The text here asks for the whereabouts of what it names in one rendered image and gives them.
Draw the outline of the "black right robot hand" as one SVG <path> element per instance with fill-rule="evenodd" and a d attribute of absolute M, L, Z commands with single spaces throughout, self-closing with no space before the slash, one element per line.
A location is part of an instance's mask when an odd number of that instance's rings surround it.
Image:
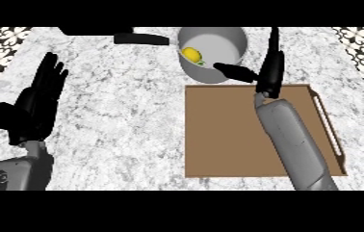
<path fill-rule="evenodd" d="M 272 27 L 268 53 L 259 72 L 234 64 L 214 63 L 213 68 L 222 72 L 228 79 L 245 83 L 257 82 L 256 92 L 268 98 L 276 99 L 284 74 L 284 52 L 278 49 L 278 28 Z"/>

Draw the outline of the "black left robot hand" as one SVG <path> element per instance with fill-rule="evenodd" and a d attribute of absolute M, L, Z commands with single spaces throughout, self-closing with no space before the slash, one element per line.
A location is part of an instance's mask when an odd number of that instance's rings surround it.
<path fill-rule="evenodd" d="M 16 103 L 0 102 L 0 130 L 9 133 L 9 145 L 43 141 L 50 135 L 66 76 L 63 62 L 49 52 L 37 67 L 32 83 L 21 91 Z"/>

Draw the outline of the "yellow lemon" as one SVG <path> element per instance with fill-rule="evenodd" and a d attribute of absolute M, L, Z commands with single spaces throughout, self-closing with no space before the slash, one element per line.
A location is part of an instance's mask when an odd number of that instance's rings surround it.
<path fill-rule="evenodd" d="M 182 49 L 182 54 L 194 64 L 204 65 L 204 60 L 201 59 L 201 53 L 194 47 L 185 47 Z"/>

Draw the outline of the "brown wooden tray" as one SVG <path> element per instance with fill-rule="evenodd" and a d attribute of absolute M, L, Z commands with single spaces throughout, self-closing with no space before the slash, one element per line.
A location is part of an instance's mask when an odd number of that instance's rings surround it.
<path fill-rule="evenodd" d="M 253 86 L 185 87 L 185 175 L 278 177 L 285 174 L 254 112 Z M 318 93 L 285 85 L 279 97 L 294 106 L 321 150 L 330 173 L 346 175 L 346 155 Z"/>

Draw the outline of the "black flat object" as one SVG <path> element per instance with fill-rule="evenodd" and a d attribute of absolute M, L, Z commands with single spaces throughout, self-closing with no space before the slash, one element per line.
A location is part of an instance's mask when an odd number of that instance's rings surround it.
<path fill-rule="evenodd" d="M 126 27 L 60 27 L 66 36 L 114 36 L 120 33 L 131 33 L 133 28 Z"/>

